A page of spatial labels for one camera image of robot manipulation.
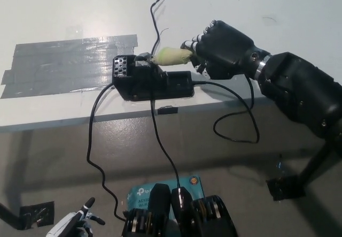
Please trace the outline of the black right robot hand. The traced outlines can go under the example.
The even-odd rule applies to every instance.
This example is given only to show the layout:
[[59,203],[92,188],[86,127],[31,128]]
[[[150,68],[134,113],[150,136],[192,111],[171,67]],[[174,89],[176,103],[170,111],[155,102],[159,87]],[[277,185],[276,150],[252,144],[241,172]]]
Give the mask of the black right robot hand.
[[198,73],[212,80],[245,75],[256,80],[271,54],[257,48],[251,38],[221,20],[212,20],[202,34],[185,41],[190,61]]

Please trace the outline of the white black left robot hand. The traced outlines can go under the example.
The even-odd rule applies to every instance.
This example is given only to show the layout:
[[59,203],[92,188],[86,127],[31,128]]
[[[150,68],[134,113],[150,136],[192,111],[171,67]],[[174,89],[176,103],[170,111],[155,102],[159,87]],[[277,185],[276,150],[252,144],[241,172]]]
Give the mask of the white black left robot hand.
[[79,211],[67,214],[48,231],[46,237],[93,236],[92,227],[88,220],[93,220],[100,225],[105,225],[104,220],[89,211],[94,202],[95,198],[91,197]]

